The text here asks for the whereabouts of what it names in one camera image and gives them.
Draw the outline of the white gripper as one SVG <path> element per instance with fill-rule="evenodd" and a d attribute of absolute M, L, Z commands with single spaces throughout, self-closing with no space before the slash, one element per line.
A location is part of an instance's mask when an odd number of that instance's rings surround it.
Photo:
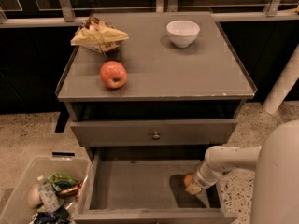
<path fill-rule="evenodd" d="M 190 195 L 196 195 L 202 189 L 208 189 L 215 185 L 222 178 L 222 172 L 213 171 L 205 161 L 201 161 L 194 169 L 192 182 L 185 191 Z"/>

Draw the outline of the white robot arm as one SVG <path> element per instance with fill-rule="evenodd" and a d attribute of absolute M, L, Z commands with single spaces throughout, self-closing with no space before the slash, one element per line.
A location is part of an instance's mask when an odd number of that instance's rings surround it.
<path fill-rule="evenodd" d="M 210 147 L 184 177 L 191 195 L 236 169 L 255 173 L 250 224 L 299 224 L 299 120 L 278 126 L 257 147 Z"/>

